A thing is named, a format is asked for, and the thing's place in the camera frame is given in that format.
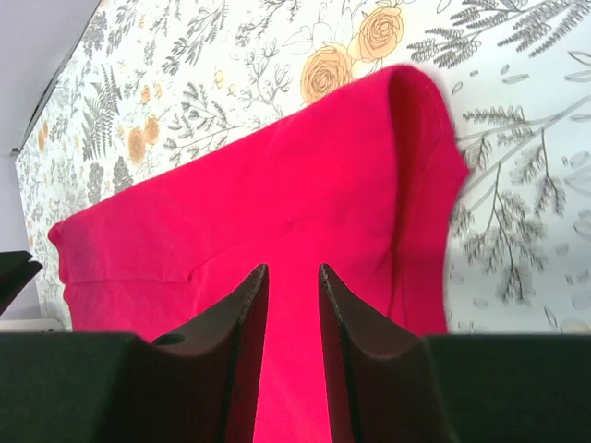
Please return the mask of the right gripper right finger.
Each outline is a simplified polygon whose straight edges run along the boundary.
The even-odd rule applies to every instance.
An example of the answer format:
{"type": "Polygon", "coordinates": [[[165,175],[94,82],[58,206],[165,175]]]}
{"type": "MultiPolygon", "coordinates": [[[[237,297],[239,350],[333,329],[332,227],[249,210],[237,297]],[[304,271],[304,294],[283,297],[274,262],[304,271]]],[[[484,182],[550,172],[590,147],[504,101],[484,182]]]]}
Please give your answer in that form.
{"type": "Polygon", "coordinates": [[[586,442],[584,334],[416,336],[319,269],[335,442],[586,442]]]}

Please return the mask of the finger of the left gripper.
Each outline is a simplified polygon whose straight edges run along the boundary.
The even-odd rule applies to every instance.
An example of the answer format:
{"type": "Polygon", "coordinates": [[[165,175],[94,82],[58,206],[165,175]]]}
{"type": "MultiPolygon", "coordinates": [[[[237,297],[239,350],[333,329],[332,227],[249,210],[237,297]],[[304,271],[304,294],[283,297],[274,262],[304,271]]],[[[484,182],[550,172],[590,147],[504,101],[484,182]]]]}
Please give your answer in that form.
{"type": "Polygon", "coordinates": [[[41,309],[31,293],[26,293],[15,308],[10,306],[42,270],[28,251],[1,253],[1,316],[6,318],[40,318],[41,309]]]}

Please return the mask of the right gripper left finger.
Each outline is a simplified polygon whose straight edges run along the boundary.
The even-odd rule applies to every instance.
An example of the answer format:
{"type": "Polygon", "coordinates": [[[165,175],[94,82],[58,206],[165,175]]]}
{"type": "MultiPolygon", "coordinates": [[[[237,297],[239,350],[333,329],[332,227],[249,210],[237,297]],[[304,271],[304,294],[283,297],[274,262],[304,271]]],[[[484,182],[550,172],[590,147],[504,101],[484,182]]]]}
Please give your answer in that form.
{"type": "Polygon", "coordinates": [[[269,271],[146,342],[129,333],[1,337],[5,442],[249,442],[269,271]]]}

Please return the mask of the red t shirt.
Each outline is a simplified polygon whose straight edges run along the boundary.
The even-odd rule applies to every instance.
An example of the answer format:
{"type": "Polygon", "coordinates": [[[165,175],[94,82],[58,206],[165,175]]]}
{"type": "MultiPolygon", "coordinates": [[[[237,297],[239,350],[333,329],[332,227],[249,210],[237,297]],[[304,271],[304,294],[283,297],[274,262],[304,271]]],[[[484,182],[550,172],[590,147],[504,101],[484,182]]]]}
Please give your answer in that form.
{"type": "Polygon", "coordinates": [[[265,264],[254,438],[327,442],[320,265],[411,332],[446,332],[446,242],[467,175],[436,84],[384,68],[58,222],[72,327],[152,340],[265,264]]]}

